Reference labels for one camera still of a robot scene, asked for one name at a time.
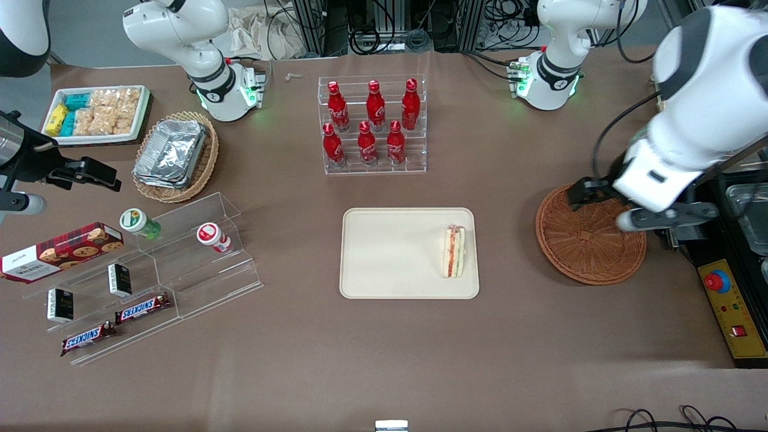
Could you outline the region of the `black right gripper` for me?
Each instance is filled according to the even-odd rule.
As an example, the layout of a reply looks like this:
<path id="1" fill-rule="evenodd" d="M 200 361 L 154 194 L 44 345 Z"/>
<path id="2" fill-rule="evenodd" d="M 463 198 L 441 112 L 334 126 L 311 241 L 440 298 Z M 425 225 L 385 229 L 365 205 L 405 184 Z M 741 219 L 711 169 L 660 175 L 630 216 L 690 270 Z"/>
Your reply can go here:
<path id="1" fill-rule="evenodd" d="M 43 181 L 49 175 L 50 184 L 65 190 L 71 190 L 74 183 L 94 184 L 114 192 L 121 190 L 116 169 L 88 157 L 66 159 L 61 165 L 60 150 L 52 142 L 26 146 L 9 162 L 9 178 L 16 181 Z"/>

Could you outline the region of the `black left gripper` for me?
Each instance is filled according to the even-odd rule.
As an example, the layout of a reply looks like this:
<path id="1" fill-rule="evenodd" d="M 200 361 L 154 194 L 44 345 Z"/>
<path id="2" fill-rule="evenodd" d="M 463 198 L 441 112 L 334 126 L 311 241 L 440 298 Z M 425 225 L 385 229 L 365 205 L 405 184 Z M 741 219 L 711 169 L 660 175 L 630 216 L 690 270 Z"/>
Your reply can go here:
<path id="1" fill-rule="evenodd" d="M 613 188 L 614 176 L 604 178 L 583 177 L 567 189 L 568 208 L 577 211 L 584 206 L 606 200 L 618 200 L 625 205 L 625 197 Z M 661 212 L 718 212 L 711 202 L 699 200 L 691 176 L 662 176 L 660 181 Z"/>

